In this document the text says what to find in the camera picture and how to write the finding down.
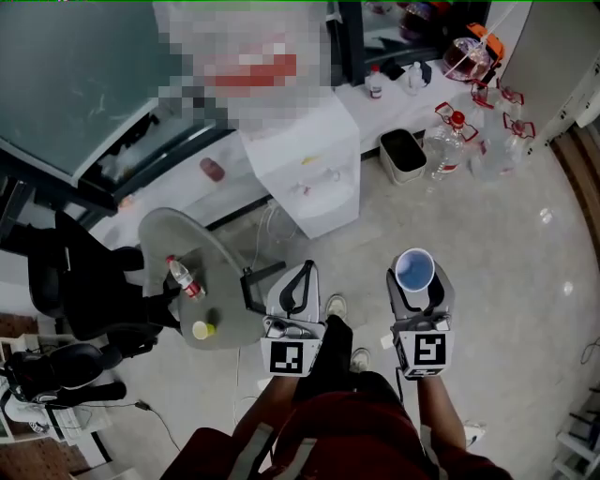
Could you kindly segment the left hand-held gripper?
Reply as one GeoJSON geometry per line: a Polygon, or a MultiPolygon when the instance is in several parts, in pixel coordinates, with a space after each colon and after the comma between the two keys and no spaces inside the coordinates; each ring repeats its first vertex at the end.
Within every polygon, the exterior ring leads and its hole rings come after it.
{"type": "Polygon", "coordinates": [[[266,297],[260,339],[263,365],[273,376],[305,378],[322,346],[318,269],[306,260],[287,271],[266,297]]]}

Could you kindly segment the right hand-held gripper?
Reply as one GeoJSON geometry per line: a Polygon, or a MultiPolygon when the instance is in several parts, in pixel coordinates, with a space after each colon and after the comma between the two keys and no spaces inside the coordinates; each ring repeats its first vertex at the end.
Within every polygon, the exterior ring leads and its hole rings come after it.
{"type": "Polygon", "coordinates": [[[390,330],[399,361],[397,376],[414,381],[440,375],[451,364],[455,339],[451,324],[456,296],[447,275],[436,269],[425,308],[423,292],[403,289],[391,269],[386,285],[394,315],[390,330]]]}

